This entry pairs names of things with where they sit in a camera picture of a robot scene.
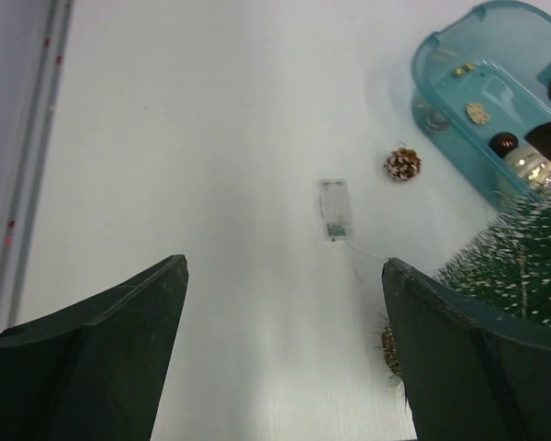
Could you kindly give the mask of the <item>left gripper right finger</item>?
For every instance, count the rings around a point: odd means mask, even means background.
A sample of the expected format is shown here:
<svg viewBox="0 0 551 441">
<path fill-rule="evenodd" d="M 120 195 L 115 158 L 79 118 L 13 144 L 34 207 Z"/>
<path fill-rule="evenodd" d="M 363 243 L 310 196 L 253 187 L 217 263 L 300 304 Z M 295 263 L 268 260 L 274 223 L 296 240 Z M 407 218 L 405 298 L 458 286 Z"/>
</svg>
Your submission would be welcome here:
<svg viewBox="0 0 551 441">
<path fill-rule="evenodd" d="M 551 329 L 399 260 L 381 275 L 420 440 L 551 440 Z"/>
</svg>

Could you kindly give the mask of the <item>large frosted pine cone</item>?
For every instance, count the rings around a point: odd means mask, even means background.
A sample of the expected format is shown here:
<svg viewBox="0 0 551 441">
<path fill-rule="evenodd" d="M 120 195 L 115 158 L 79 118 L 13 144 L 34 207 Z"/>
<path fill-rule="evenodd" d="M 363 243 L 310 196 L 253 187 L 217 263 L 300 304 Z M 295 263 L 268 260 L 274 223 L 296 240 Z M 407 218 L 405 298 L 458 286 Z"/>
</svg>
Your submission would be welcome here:
<svg viewBox="0 0 551 441">
<path fill-rule="evenodd" d="M 422 160 L 413 149 L 408 148 L 404 142 L 400 141 L 398 148 L 392 151 L 385 160 L 384 168 L 394 182 L 405 183 L 420 174 Z"/>
</svg>

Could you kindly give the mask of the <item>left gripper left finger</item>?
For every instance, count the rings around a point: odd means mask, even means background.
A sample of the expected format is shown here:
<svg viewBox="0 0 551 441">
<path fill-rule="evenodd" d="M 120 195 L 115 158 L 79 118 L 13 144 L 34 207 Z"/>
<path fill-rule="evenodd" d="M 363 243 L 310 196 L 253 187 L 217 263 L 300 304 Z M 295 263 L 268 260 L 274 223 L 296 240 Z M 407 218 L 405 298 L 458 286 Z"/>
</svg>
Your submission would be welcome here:
<svg viewBox="0 0 551 441">
<path fill-rule="evenodd" d="M 147 440 L 188 284 L 172 255 L 0 333 L 0 440 Z"/>
</svg>

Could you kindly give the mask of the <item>small green christmas tree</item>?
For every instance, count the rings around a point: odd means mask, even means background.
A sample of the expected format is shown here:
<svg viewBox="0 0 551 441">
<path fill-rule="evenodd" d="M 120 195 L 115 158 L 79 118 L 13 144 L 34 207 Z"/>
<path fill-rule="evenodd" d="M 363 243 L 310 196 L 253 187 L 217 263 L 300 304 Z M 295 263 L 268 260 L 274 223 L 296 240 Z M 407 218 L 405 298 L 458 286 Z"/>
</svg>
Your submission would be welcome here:
<svg viewBox="0 0 551 441">
<path fill-rule="evenodd" d="M 551 178 L 424 280 L 551 330 Z"/>
</svg>

